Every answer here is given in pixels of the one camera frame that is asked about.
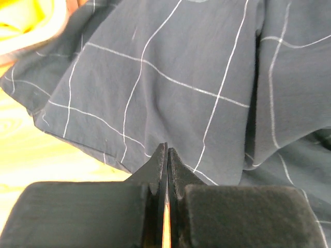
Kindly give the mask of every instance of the garment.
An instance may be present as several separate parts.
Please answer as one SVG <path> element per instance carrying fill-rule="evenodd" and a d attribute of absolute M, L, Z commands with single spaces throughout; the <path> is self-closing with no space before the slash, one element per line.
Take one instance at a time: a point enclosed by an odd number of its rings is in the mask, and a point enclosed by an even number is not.
<path fill-rule="evenodd" d="M 118 168 L 168 142 L 206 183 L 303 189 L 331 246 L 330 12 L 325 0 L 89 1 L 1 87 L 40 130 Z"/>

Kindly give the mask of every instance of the black foam padding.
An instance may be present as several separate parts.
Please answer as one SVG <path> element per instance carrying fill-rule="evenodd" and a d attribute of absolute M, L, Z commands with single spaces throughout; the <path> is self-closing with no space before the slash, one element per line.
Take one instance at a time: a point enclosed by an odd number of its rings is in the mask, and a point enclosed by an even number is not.
<path fill-rule="evenodd" d="M 148 213 L 148 230 L 153 232 L 154 242 L 150 245 L 162 246 L 163 240 L 163 217 L 167 191 L 167 162 L 168 145 L 160 144 L 150 160 L 139 170 L 132 174 L 126 182 L 146 182 L 153 194 L 151 207 Z"/>
<path fill-rule="evenodd" d="M 168 146 L 166 143 L 160 144 L 147 163 L 133 173 L 126 182 L 148 182 L 153 195 L 160 193 L 160 182 L 163 179 L 163 185 L 166 186 Z"/>
<path fill-rule="evenodd" d="M 31 184 L 8 218 L 0 247 L 143 247 L 150 196 L 148 184 Z"/>
<path fill-rule="evenodd" d="M 185 193 L 182 247 L 324 247 L 312 210 L 294 188 L 189 185 Z"/>
<path fill-rule="evenodd" d="M 184 228 L 184 221 L 180 214 L 180 201 L 184 197 L 185 186 L 189 184 L 205 185 L 205 183 L 182 163 L 176 150 L 173 148 L 170 148 L 168 153 L 168 180 L 171 246 L 172 248 L 177 248 L 179 234 Z"/>

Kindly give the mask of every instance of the dark gray fabric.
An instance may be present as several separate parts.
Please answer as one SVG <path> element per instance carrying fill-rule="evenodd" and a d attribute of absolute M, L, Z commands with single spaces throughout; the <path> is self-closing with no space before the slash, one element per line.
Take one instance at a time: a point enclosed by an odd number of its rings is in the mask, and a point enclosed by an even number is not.
<path fill-rule="evenodd" d="M 295 185 L 331 242 L 330 13 L 327 0 L 89 1 L 0 84 L 39 129 L 121 169 L 168 142 L 209 184 Z"/>

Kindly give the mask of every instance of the yellow cloth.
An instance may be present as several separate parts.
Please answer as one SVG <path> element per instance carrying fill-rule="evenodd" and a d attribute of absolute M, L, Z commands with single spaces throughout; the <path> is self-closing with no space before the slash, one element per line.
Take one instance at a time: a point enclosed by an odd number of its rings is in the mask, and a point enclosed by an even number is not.
<path fill-rule="evenodd" d="M 0 41 L 45 25 L 55 0 L 0 0 Z"/>

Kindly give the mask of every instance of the light wood table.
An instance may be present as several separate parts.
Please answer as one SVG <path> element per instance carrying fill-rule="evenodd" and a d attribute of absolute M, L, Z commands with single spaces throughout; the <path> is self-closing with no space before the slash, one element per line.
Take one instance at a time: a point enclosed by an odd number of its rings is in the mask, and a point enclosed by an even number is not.
<path fill-rule="evenodd" d="M 0 233 L 17 198 L 36 181 L 123 181 L 130 175 L 35 128 L 26 109 L 0 89 Z M 169 244 L 165 213 L 164 245 Z"/>

